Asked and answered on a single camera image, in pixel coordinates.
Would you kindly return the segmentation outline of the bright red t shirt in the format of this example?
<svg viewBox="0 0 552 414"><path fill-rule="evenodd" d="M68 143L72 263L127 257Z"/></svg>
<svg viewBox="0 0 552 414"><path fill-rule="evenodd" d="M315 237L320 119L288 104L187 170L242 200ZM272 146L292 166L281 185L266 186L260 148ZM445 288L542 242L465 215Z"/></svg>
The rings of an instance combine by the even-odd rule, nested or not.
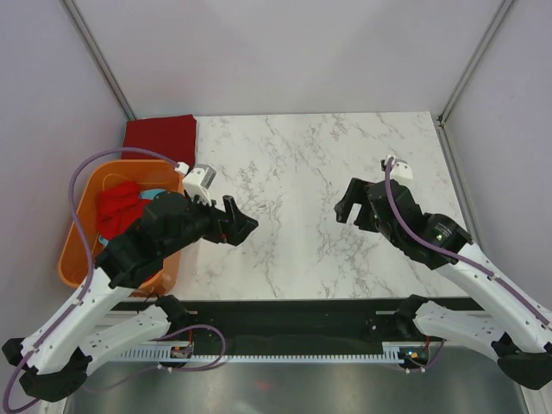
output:
<svg viewBox="0 0 552 414"><path fill-rule="evenodd" d="M124 232L142 215L147 200L134 181L125 181L97 195L96 229L106 240Z"/></svg>

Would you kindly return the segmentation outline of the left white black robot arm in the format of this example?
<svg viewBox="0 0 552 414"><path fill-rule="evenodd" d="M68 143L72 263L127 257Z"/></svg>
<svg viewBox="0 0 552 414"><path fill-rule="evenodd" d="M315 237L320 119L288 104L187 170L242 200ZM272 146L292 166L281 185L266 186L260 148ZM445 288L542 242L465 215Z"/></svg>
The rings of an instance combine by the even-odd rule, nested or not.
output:
<svg viewBox="0 0 552 414"><path fill-rule="evenodd" d="M205 239L238 246L258 228L231 196L223 210L164 191L141 218L113 238L95 259L92 272L63 306L33 335L11 338L2 347L19 383L34 401L57 402L76 392L99 367L147 341L179 339L193 327L172 295L158 298L129 320L93 333L97 322L163 267L165 258Z"/></svg>

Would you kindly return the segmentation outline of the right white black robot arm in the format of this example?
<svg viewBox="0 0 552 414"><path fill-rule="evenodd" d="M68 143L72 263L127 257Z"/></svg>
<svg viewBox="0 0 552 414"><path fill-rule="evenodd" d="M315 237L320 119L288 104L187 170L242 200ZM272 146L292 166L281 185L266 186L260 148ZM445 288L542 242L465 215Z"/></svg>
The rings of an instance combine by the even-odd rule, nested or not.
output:
<svg viewBox="0 0 552 414"><path fill-rule="evenodd" d="M435 301L410 295L395 313L404 339L420 334L470 348L495 361L511 380L531 390L551 381L551 313L514 286L452 218L422 212L410 190L396 180L353 178L336 204L345 223L354 205L359 229L382 234L409 259L452 281L486 313L471 317Z"/></svg>

